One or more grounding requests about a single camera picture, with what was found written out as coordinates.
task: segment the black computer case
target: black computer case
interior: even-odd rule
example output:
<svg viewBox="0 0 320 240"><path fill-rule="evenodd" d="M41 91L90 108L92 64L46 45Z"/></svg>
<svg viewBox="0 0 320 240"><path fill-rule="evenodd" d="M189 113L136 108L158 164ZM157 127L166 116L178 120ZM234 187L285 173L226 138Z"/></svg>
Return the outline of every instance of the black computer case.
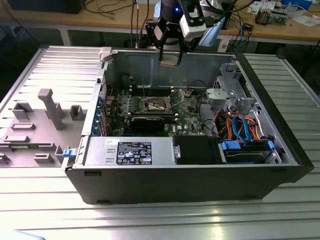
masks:
<svg viewBox="0 0 320 240"><path fill-rule="evenodd" d="M13 10L78 14L86 0L7 0Z"/></svg>

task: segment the white sticker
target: white sticker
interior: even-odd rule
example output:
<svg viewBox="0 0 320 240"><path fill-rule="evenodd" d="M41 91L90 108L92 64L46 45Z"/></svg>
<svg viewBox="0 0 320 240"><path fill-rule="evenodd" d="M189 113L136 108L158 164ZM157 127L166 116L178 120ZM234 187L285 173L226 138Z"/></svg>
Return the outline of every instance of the white sticker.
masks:
<svg viewBox="0 0 320 240"><path fill-rule="evenodd" d="M14 146L14 145L12 145L12 146L10 146L10 148L12 148L12 149L28 149L29 147L28 146Z"/></svg>
<svg viewBox="0 0 320 240"><path fill-rule="evenodd" d="M198 13L197 12L190 12L189 13L191 18L197 18L198 17Z"/></svg>
<svg viewBox="0 0 320 240"><path fill-rule="evenodd" d="M115 138L107 138L104 141L104 145L117 145L119 143L119 139L115 139Z"/></svg>

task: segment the green circuit board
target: green circuit board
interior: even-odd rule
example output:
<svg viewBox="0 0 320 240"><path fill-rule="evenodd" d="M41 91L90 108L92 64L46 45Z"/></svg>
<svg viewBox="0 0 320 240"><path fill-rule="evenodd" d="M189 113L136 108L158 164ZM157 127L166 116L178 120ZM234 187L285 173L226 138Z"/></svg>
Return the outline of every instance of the green circuit board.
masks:
<svg viewBox="0 0 320 240"><path fill-rule="evenodd" d="M122 91L116 97L109 113L113 136L168 137L173 135L205 135L196 112L195 95L182 98L183 92L176 92L169 100L162 96L133 96ZM136 116L165 119L164 129L156 133L135 132L130 128L130 119Z"/></svg>

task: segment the motherboard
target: motherboard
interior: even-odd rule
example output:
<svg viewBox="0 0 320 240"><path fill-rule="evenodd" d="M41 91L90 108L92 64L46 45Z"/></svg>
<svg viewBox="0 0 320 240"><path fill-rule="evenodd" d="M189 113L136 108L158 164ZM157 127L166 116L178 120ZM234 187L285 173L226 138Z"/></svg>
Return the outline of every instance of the motherboard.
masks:
<svg viewBox="0 0 320 240"><path fill-rule="evenodd" d="M144 90L141 94L123 89L106 99L109 136L205 135L197 112L198 97L191 90Z"/></svg>

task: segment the power supply label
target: power supply label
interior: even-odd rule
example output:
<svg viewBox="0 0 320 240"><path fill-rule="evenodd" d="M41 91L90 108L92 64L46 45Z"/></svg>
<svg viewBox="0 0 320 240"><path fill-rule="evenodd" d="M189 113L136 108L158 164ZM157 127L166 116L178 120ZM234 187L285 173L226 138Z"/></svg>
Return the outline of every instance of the power supply label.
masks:
<svg viewBox="0 0 320 240"><path fill-rule="evenodd" d="M119 142L116 163L118 165L151 165L151 142Z"/></svg>

